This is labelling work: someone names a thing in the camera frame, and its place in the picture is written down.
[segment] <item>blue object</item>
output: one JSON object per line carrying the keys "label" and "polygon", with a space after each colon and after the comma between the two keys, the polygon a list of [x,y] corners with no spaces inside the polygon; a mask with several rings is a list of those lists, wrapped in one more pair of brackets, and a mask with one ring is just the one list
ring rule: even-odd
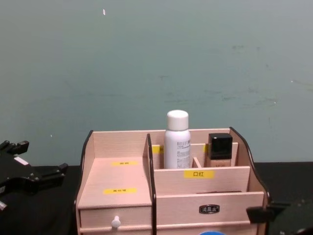
{"label": "blue object", "polygon": [[204,232],[199,235],[226,235],[226,234],[223,234],[221,232]]}

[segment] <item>black clamp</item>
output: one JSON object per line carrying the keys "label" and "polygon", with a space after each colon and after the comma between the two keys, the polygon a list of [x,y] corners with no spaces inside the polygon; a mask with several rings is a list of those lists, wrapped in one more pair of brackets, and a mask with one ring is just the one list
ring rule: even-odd
{"label": "black clamp", "polygon": [[64,163],[47,172],[38,172],[28,162],[15,156],[27,152],[28,147],[28,141],[17,144],[4,141],[0,144],[0,196],[12,191],[36,193],[63,183],[68,165]]}
{"label": "black clamp", "polygon": [[251,223],[267,223],[274,221],[276,216],[289,206],[290,203],[271,202],[266,208],[249,207],[246,212]]}

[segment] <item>black bottle cap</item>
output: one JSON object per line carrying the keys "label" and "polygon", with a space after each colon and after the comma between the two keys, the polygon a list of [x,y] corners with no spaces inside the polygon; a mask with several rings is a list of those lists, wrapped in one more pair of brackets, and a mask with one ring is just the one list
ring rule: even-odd
{"label": "black bottle cap", "polygon": [[233,137],[228,133],[209,134],[212,160],[231,159]]}

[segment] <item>drawer knob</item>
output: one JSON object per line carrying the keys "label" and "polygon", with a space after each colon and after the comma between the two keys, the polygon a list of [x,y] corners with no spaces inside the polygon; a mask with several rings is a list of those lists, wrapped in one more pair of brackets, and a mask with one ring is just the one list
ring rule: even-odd
{"label": "drawer knob", "polygon": [[121,221],[119,220],[119,217],[118,216],[114,217],[114,220],[112,220],[111,224],[113,228],[118,228],[121,225]]}

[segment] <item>wooden cosmetic organizer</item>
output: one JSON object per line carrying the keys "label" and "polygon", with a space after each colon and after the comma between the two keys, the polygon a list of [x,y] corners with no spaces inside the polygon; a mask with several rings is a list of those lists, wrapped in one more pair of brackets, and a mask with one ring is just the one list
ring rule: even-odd
{"label": "wooden cosmetic organizer", "polygon": [[[91,131],[75,201],[78,234],[265,235],[267,224],[251,224],[246,212],[265,208],[270,197],[245,139],[232,127],[190,132],[191,168],[162,169],[164,130]],[[209,133],[232,135],[230,167],[203,167]],[[219,205],[219,212],[200,213],[204,205]]]}

